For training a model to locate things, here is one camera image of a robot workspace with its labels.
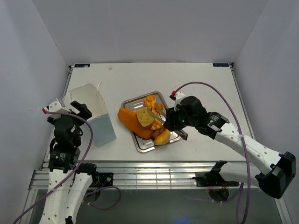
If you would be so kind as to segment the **silver metal tongs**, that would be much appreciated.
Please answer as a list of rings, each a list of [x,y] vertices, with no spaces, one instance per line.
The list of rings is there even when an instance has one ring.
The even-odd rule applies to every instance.
[[[158,104],[155,104],[155,110],[158,112],[159,115],[156,115],[150,108],[147,109],[148,114],[152,116],[153,118],[157,119],[162,124],[166,121],[166,113],[164,113],[162,107],[160,107]],[[174,131],[178,136],[180,136],[183,140],[187,140],[188,134],[183,130],[177,130]]]

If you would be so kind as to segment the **orange twisted braided bread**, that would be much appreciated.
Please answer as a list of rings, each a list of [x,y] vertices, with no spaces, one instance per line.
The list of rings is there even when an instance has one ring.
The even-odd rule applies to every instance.
[[[156,101],[156,98],[155,98],[154,95],[148,95],[148,96],[143,100],[143,102],[145,103],[145,106],[146,106],[146,107],[150,108],[150,109],[152,110],[152,112],[153,112],[156,116],[158,116],[158,117],[160,118],[159,113],[155,110],[155,104],[156,104],[157,101]],[[162,124],[159,120],[155,119],[154,124],[153,124],[153,126],[151,127],[151,130],[158,130],[158,129],[160,129],[162,126],[163,126],[163,124]]]

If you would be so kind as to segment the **herb speckled bread slice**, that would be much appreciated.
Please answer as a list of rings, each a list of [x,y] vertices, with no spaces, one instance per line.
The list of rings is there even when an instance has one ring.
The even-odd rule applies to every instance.
[[[154,124],[154,118],[149,114],[148,107],[139,108],[136,110],[137,119],[142,127],[151,128]]]

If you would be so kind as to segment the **large orange long loaf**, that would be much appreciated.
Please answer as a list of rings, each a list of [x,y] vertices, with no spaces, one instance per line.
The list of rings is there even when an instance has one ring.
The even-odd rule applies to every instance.
[[[129,129],[131,132],[135,133],[140,138],[145,140],[149,140],[153,134],[153,131],[143,127],[137,118],[135,112],[130,111],[126,108],[121,107],[117,114],[118,119],[120,120],[123,125]]]

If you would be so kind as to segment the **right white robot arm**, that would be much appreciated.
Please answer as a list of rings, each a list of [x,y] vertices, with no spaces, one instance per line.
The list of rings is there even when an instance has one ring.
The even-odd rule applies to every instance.
[[[296,175],[296,157],[292,153],[282,154],[243,135],[240,128],[223,115],[207,112],[195,96],[179,92],[171,99],[175,104],[166,110],[166,129],[177,132],[187,126],[194,127],[200,134],[226,145],[255,166],[251,169],[248,164],[241,167],[227,161],[218,161],[211,169],[214,184],[243,182],[258,186],[273,198],[280,199],[283,196]]]

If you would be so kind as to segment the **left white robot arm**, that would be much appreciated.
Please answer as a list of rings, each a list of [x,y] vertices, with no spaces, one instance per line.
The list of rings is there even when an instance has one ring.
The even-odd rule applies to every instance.
[[[72,101],[78,113],[65,107],[61,99],[50,102],[43,112],[54,126],[50,144],[49,185],[42,224],[74,224],[81,202],[89,186],[99,182],[93,164],[78,162],[83,134],[81,126],[92,116],[85,104]]]

